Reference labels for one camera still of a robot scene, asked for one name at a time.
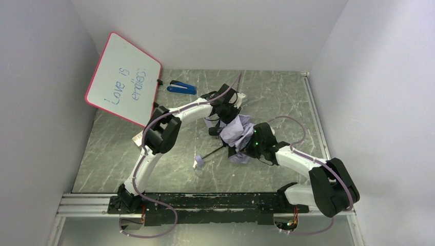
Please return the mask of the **black and lavender umbrella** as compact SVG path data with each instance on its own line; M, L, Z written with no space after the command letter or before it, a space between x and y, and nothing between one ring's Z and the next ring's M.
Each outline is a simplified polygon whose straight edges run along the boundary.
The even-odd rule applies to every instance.
M210 130L217 130L217 137L221 140L222 145L204 156L195 156L193 168L201 169L207 157L224 148L228 149L228 159L231 162L248 163L250 157L246 154L245 150L254 134L253 127L254 124L251 122L250 115L239 114L228 124L218 121Z

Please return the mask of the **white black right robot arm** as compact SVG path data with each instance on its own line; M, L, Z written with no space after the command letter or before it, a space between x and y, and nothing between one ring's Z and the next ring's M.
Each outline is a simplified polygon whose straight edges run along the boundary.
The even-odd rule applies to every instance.
M360 200L359 191L340 159L316 158L287 142L278 142L266 122L253 127L253 135L244 151L252 158L264 157L273 165L290 168L309 179L309 185L292 184L284 188L284 196L291 205L317 207L331 218L352 209Z

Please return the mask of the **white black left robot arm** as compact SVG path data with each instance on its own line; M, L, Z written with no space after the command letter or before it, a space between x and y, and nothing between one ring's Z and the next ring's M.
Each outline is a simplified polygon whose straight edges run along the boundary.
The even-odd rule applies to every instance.
M148 178L160 158L175 145L183 125L213 115L227 124L236 118L245 100L244 93L224 84L219 91L204 94L186 105L170 109L158 106L143 130L141 152L133 171L117 191L127 212L135 212L141 206Z

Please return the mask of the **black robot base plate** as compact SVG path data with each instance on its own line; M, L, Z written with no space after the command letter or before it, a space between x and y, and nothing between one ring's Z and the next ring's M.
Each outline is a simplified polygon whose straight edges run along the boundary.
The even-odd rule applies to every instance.
M117 196L107 213L121 218L144 216L145 226L164 224L245 223L273 225L274 215L308 213L305 205L291 205L282 193L149 193L135 212L127 212Z

